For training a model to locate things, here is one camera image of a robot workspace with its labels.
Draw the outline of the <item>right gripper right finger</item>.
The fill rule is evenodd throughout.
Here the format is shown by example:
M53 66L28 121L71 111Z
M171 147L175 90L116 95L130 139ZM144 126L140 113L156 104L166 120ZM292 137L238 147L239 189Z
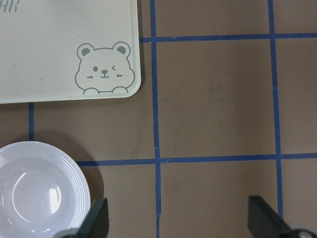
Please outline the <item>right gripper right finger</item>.
M294 238L291 228L261 196L248 198L248 229L253 238Z

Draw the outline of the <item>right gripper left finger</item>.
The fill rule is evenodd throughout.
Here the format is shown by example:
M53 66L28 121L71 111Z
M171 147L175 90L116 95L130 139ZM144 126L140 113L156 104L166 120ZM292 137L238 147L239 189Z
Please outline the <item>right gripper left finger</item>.
M96 199L81 227L77 238L106 238L109 232L108 202L106 198Z

